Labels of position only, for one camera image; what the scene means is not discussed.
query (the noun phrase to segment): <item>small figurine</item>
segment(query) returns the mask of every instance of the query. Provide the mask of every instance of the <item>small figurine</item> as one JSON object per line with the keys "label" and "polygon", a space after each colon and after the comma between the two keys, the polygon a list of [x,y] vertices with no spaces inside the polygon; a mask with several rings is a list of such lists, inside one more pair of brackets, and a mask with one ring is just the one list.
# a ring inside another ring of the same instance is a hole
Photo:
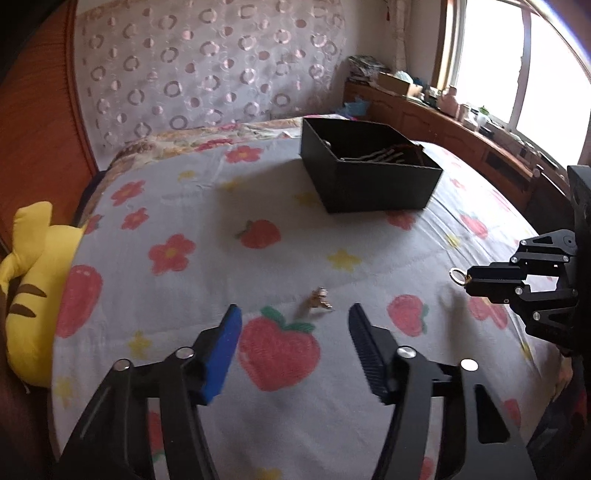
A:
{"label": "small figurine", "polygon": [[332,310],[332,305],[325,301],[328,294],[325,288],[318,287],[308,299],[308,307],[311,309],[324,308],[326,310]]}

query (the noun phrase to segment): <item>red flower print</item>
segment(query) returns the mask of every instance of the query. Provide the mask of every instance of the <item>red flower print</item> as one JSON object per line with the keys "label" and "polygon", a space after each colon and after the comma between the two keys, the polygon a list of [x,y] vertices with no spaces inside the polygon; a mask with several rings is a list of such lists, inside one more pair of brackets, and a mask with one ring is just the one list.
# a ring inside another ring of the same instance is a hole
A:
{"label": "red flower print", "polygon": [[409,231],[417,221],[415,216],[406,210],[396,212],[386,212],[388,223],[400,227],[402,230]]}
{"label": "red flower print", "polygon": [[503,305],[490,303],[489,299],[484,297],[470,297],[468,299],[468,310],[476,320],[484,321],[488,317],[492,318],[495,325],[504,330],[509,323],[507,310]]}
{"label": "red flower print", "polygon": [[88,235],[97,230],[97,228],[100,227],[99,222],[102,218],[102,215],[93,215],[92,217],[90,217],[88,219],[88,223],[86,224],[86,230],[84,230],[84,234]]}
{"label": "red flower print", "polygon": [[424,318],[429,306],[415,295],[399,295],[387,308],[392,323],[409,337],[418,337],[427,332]]}
{"label": "red flower print", "polygon": [[252,148],[248,145],[241,145],[234,150],[226,152],[226,161],[228,163],[238,163],[241,161],[257,161],[261,158],[262,148]]}
{"label": "red flower print", "polygon": [[452,179],[452,183],[456,186],[456,188],[466,190],[466,187],[462,183],[460,183],[460,181]]}
{"label": "red flower print", "polygon": [[496,200],[496,202],[499,204],[499,206],[506,212],[510,212],[511,211],[511,207],[510,207],[510,203],[509,201],[503,196],[503,194],[501,192],[499,192],[498,190],[491,190],[491,195],[492,197]]}
{"label": "red flower print", "polygon": [[428,480],[435,471],[435,462],[429,457],[423,459],[423,466],[421,467],[421,476],[418,480]]}
{"label": "red flower print", "polygon": [[129,215],[125,217],[125,219],[123,220],[123,225],[121,225],[121,229],[135,230],[148,218],[150,218],[150,216],[146,213],[146,208],[142,207],[136,212],[131,212]]}
{"label": "red flower print", "polygon": [[150,451],[153,456],[164,452],[162,423],[160,421],[160,415],[154,411],[148,412],[148,438],[150,439]]}
{"label": "red flower print", "polygon": [[187,268],[189,259],[185,255],[195,251],[195,244],[182,233],[171,236],[164,245],[154,245],[148,258],[154,262],[152,273],[162,275],[168,270],[180,272]]}
{"label": "red flower print", "polygon": [[517,403],[517,400],[514,398],[505,400],[503,402],[503,406],[505,407],[509,418],[513,421],[513,423],[515,423],[517,428],[521,428],[521,411],[519,410],[519,404]]}
{"label": "red flower print", "polygon": [[64,284],[56,335],[68,338],[82,327],[95,309],[103,288],[100,274],[88,265],[75,265]]}
{"label": "red flower print", "polygon": [[483,240],[486,239],[488,236],[488,229],[477,218],[472,218],[469,215],[460,215],[462,222],[475,234],[478,238],[482,238]]}
{"label": "red flower print", "polygon": [[195,149],[195,152],[211,150],[212,148],[221,147],[222,145],[232,145],[232,140],[230,138],[214,138],[213,140],[208,140],[205,143],[199,145]]}
{"label": "red flower print", "polygon": [[117,190],[113,195],[111,195],[111,199],[113,200],[113,206],[117,207],[125,203],[126,200],[137,197],[140,193],[144,191],[144,184],[145,180],[140,181],[130,181],[123,185],[119,190]]}

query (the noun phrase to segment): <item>metal ring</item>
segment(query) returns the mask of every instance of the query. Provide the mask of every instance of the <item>metal ring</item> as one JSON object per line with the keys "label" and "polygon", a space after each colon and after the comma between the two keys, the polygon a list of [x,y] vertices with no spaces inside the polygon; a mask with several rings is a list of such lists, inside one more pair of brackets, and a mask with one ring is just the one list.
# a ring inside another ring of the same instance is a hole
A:
{"label": "metal ring", "polygon": [[[459,273],[462,276],[462,280],[458,280],[454,276],[455,273]],[[472,281],[472,277],[470,275],[468,275],[466,272],[464,272],[463,270],[460,270],[459,268],[456,268],[456,267],[453,267],[452,269],[450,269],[449,277],[452,279],[452,281],[455,284],[457,284],[461,287],[465,287],[466,285],[468,285]]]}

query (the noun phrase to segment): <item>wooden headboard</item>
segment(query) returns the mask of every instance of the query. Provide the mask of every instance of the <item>wooden headboard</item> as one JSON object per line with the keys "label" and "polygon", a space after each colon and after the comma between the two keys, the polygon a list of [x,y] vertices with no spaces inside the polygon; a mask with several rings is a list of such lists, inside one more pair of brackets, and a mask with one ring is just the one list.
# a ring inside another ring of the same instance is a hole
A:
{"label": "wooden headboard", "polygon": [[53,223],[69,224],[82,191],[97,171],[74,86],[75,10],[75,0],[57,7],[30,35],[0,84],[0,248],[4,250],[11,249],[12,218],[18,208],[48,200],[53,204]]}

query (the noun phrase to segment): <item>metal screw head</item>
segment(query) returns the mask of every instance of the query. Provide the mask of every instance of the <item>metal screw head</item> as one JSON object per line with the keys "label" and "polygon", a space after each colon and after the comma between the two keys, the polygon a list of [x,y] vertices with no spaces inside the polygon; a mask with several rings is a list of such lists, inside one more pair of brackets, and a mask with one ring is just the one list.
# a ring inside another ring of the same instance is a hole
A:
{"label": "metal screw head", "polygon": [[126,358],[120,358],[113,364],[113,370],[116,370],[118,372],[127,370],[129,367],[131,367],[131,362]]}
{"label": "metal screw head", "polygon": [[402,358],[415,358],[417,356],[417,351],[409,346],[398,347],[396,353]]}
{"label": "metal screw head", "polygon": [[464,370],[468,370],[469,372],[475,372],[476,370],[478,370],[478,363],[476,363],[476,361],[472,360],[471,358],[465,358],[464,360],[462,360],[460,362],[460,366]]}
{"label": "metal screw head", "polygon": [[179,348],[174,354],[177,356],[177,358],[180,358],[181,360],[186,360],[187,358],[191,358],[193,355],[195,355],[195,352],[193,352],[193,349],[191,347],[183,346]]}

